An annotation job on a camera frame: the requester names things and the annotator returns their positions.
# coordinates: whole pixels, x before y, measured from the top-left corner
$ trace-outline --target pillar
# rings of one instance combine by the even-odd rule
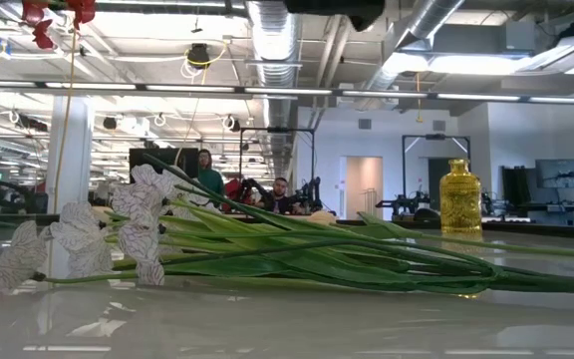
[[[88,200],[92,135],[95,124],[95,112],[88,98],[73,97],[70,103],[68,126],[65,126],[67,97],[55,96],[50,128],[48,153],[48,175],[46,193],[48,194],[48,213],[59,213],[66,203]],[[62,148],[61,172],[57,192],[57,167]],[[46,268],[48,275],[64,278],[68,275],[68,252],[58,242],[49,245]]]

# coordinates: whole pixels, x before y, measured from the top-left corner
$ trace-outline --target door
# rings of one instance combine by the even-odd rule
[[[439,180],[450,172],[451,159],[429,159],[430,208],[439,210]]]

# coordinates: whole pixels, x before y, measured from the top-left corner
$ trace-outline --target computer monitor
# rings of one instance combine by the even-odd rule
[[[537,186],[574,188],[574,160],[537,160]]]
[[[171,166],[178,166],[192,179],[198,177],[198,149],[130,149],[130,171],[135,166],[151,165],[158,174],[163,173],[163,168],[149,163],[144,154],[156,157]]]

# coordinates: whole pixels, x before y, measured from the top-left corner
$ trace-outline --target ceiling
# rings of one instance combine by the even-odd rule
[[[382,41],[387,34],[389,24],[408,16],[411,13],[413,1],[387,1],[383,16],[374,24],[373,29],[362,33],[350,31],[346,46],[342,51],[337,71],[325,80],[332,87],[341,83],[356,84],[368,80],[382,62]],[[454,13],[447,23],[498,26],[505,23],[510,16],[512,20],[527,17],[543,20],[565,16],[574,13],[574,1],[490,1],[470,0]],[[30,81],[64,81],[70,80],[71,28],[72,14],[52,14],[55,23],[52,26],[51,38],[57,49],[45,51],[33,43],[32,29],[20,26],[15,21],[21,14],[20,3],[0,3],[0,38],[6,39],[11,48],[11,54],[0,60],[0,80],[30,80]],[[301,16],[302,27],[299,31],[299,59],[302,67],[298,72],[299,87],[314,87],[321,58],[327,41],[327,33],[331,17]],[[220,56],[218,61],[210,65],[204,73],[193,76],[183,70],[184,53],[192,43],[205,43],[211,58]],[[246,64],[246,60],[254,58],[251,42],[251,31],[246,19],[225,18],[221,16],[194,16],[172,14],[143,14],[143,13],[109,13],[98,12],[91,23],[82,25],[75,50],[76,61],[74,79],[87,82],[135,82],[150,84],[206,84],[206,85],[245,85],[257,86],[258,78],[254,65]],[[395,85],[401,90],[415,91],[454,91],[454,92],[483,92],[486,89],[496,89],[497,84],[505,78],[497,76],[466,76],[438,73],[422,73],[417,77],[398,77]],[[91,101],[97,111],[95,136],[125,136],[132,135],[121,130],[108,131],[103,127],[106,116],[135,116],[147,118],[150,121],[149,131],[161,138],[175,139],[225,139],[227,144],[203,144],[213,153],[232,155],[223,158],[219,165],[227,169],[237,167],[238,134],[225,130],[223,119],[232,116],[243,126],[264,127],[262,101],[259,99],[184,99],[184,98],[137,98],[120,96],[93,96]],[[401,100],[399,110],[405,111],[417,105],[417,100]],[[452,110],[459,106],[453,102],[427,101],[423,108]],[[52,96],[42,94],[0,93],[0,134],[25,134],[32,130],[19,128],[11,120],[11,111],[32,115],[36,119],[50,125],[52,112]],[[248,141],[257,140],[259,144],[251,144],[249,153],[258,156],[256,164],[248,166],[250,174],[255,177],[270,180],[275,173],[272,160],[263,155],[267,154],[268,143],[263,132],[245,133]],[[0,140],[0,156],[20,156],[19,152],[10,149],[30,149],[28,159],[35,154],[33,164],[38,164],[40,174],[46,167],[45,161],[37,161],[39,157],[47,158],[47,140]],[[94,148],[98,153],[94,158],[111,160],[111,166],[104,166],[101,160],[93,160],[92,177],[107,177],[112,168],[114,172],[126,174],[127,150],[140,147],[143,144],[126,141],[95,142]],[[114,155],[101,155],[102,152]],[[290,145],[286,144],[285,154],[290,154]],[[35,173],[34,167],[5,161],[1,168],[21,168],[21,173]],[[31,183],[30,179],[20,179],[20,182]]]

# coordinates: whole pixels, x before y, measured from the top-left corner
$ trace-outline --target doorway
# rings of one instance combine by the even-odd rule
[[[429,159],[430,208],[439,210],[439,181],[450,172],[451,159]]]
[[[344,219],[359,219],[358,212],[365,211],[383,217],[381,208],[376,203],[383,196],[383,158],[381,157],[343,157],[344,172],[341,183],[344,183],[344,194],[341,194],[341,213]]]

